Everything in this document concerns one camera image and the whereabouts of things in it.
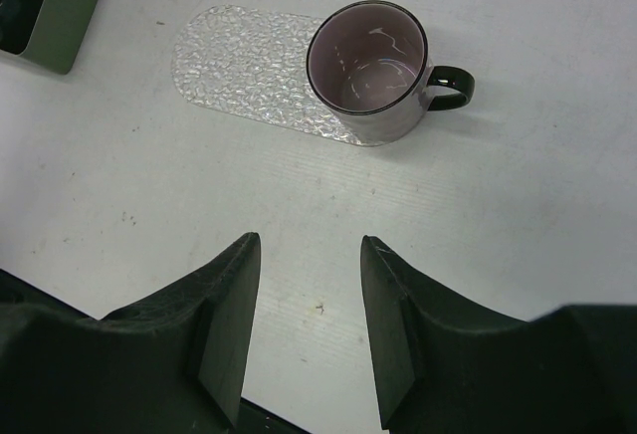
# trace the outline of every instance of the mug rim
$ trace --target mug rim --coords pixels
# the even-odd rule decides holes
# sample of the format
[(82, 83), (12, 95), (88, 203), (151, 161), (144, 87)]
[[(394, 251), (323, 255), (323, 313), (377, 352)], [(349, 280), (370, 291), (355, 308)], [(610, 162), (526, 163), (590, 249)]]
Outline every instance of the mug rim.
[[(422, 63), (420, 64), (420, 70), (418, 71), (418, 75), (416, 76), (416, 79), (411, 84), (411, 86), (409, 86), (409, 88), (405, 91), (405, 93), (402, 96), (397, 98), (395, 101), (389, 103), (388, 105), (383, 106), (381, 108), (375, 108), (375, 109), (372, 109), (372, 110), (349, 110), (347, 108), (340, 108), (339, 106), (337, 106), (337, 105), (331, 103), (330, 101), (328, 101), (326, 98), (324, 98), (319, 93), (319, 91), (317, 91), (317, 88), (315, 87), (315, 84), (312, 81), (312, 76), (310, 75), (310, 52), (312, 51), (312, 47), (314, 46), (315, 40), (319, 36), (320, 31), (335, 16), (338, 16), (340, 13), (342, 13), (342, 12), (348, 10), (348, 9), (354, 8), (356, 6), (362, 6), (362, 5), (368, 5), (368, 4), (380, 4), (380, 5), (389, 6), (391, 8), (394, 8), (394, 9), (397, 9), (399, 11), (402, 11), (405, 15), (407, 15), (407, 17), (409, 17), (409, 19), (411, 19), (416, 24), (416, 27), (418, 28), (418, 31), (420, 31), (420, 36), (422, 37), (422, 42), (423, 42), (423, 59), (422, 59)], [(329, 15), (327, 17), (327, 19), (325, 19), (320, 24), (320, 26), (318, 26), (317, 31), (312, 36), (312, 40), (310, 41), (310, 45), (308, 46), (308, 52), (306, 53), (306, 75), (308, 76), (308, 82), (310, 82), (310, 87), (312, 88), (312, 91), (317, 95), (318, 99), (323, 104), (325, 104), (328, 108), (336, 110), (337, 112), (340, 112), (340, 113), (346, 113), (348, 115), (371, 115), (371, 114), (374, 114), (374, 113), (379, 113), (379, 112), (383, 112), (384, 110), (391, 109), (394, 106), (396, 106), (399, 103), (401, 103), (402, 101), (404, 101), (405, 99), (407, 99), (407, 97), (413, 92), (413, 90), (418, 86), (418, 84), (420, 84), (422, 76), (425, 73), (425, 71), (427, 70), (427, 59), (428, 59), (428, 57), (429, 57), (429, 43), (427, 42), (427, 35), (425, 34), (425, 29), (422, 27), (422, 24), (420, 24), (420, 21), (418, 21), (418, 18), (416, 18), (410, 11), (408, 11), (405, 8), (403, 8), (402, 6), (399, 6), (399, 5), (397, 5), (395, 3), (392, 3), (392, 2), (389, 2), (389, 1), (383, 1), (383, 0), (357, 1), (355, 3), (348, 4), (347, 6), (345, 6), (343, 8), (340, 8), (338, 11), (332, 13), (331, 15)]]

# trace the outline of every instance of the black handle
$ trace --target black handle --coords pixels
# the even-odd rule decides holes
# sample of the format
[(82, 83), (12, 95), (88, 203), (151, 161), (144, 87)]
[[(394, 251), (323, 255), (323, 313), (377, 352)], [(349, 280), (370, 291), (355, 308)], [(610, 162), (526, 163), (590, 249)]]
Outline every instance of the black handle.
[(435, 97), (429, 110), (457, 109), (466, 106), (473, 97), (476, 80), (464, 69), (436, 66), (427, 86), (441, 86), (458, 91), (457, 94)]

